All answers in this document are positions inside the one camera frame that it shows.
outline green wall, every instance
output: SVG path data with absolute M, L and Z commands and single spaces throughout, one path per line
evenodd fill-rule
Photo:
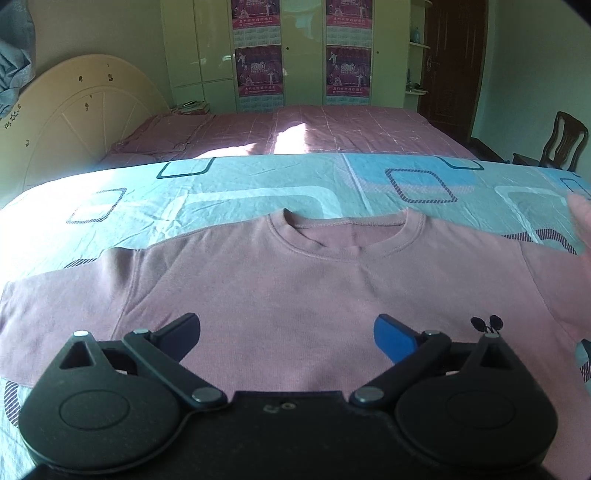
M 591 128 L 591 28 L 561 0 L 494 3 L 492 67 L 473 136 L 506 160 L 539 158 L 557 111 Z M 577 172 L 591 181 L 591 145 Z
M 38 75 L 78 55 L 114 55 L 142 70 L 173 104 L 160 0 L 29 0 L 29 7 Z

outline shelf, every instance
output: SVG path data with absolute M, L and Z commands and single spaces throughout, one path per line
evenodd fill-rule
M 431 0 L 411 0 L 411 3 L 417 7 L 429 8 L 433 6 Z
M 406 94 L 407 95 L 425 95 L 426 93 L 429 93 L 426 90 L 407 90 Z
M 423 45 L 422 43 L 415 43 L 415 42 L 409 42 L 413 47 L 419 47 L 419 48 L 431 48 L 429 45 Z

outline blue patterned bedsheet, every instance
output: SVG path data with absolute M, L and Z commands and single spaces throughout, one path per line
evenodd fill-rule
M 33 188 L 0 210 L 5 281 L 92 261 L 111 247 L 143 248 L 204 226 L 289 208 L 310 218 L 428 215 L 571 254 L 566 196 L 591 199 L 574 173 L 444 157 L 263 155 L 178 160 L 98 171 Z M 576 361 L 591 391 L 591 362 Z M 25 388 L 0 381 L 0 479 L 32 467 L 18 430 Z

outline wooden door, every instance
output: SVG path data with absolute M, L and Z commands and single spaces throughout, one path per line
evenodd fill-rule
M 480 95 L 486 46 L 487 0 L 433 0 L 427 10 L 418 112 L 454 140 L 466 145 Z

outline pink bedsheet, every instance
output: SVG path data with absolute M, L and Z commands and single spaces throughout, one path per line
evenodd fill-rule
M 402 108 L 289 106 L 274 113 L 158 115 L 116 143 L 101 168 L 185 158 L 302 153 L 390 153 L 474 158 Z

